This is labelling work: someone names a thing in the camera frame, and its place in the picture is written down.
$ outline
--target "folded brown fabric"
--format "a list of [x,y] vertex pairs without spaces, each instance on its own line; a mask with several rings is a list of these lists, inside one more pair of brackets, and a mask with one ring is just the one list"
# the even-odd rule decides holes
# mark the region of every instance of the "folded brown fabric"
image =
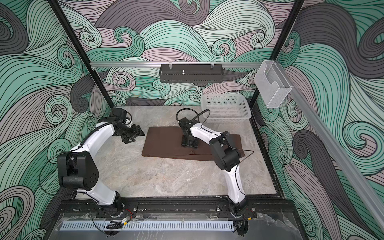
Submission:
[[[213,161],[211,149],[208,144],[199,139],[197,148],[182,147],[183,131],[178,126],[150,127],[146,134],[145,144],[141,153],[144,157],[163,157],[174,159],[187,159],[198,161]],[[235,148],[242,149],[241,138],[238,134],[231,134],[235,140]]]

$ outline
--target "swirl patterned wallpaper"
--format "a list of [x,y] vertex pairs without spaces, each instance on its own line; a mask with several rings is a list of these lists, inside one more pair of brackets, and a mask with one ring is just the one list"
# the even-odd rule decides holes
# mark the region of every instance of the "swirl patterned wallpaper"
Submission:
[[[59,0],[91,61],[269,59],[294,0]],[[311,0],[308,5],[321,2]],[[200,105],[205,93],[250,99],[257,69],[225,69],[223,83],[161,83],[158,68],[99,68],[114,103]]]
[[[41,168],[109,107],[46,0],[0,0],[0,86],[0,238],[42,239],[58,200]],[[41,176],[53,194],[55,162]]]
[[[384,200],[384,1],[305,6],[278,61]],[[354,188],[287,96],[261,97],[257,124],[281,187],[310,239],[384,239]]]

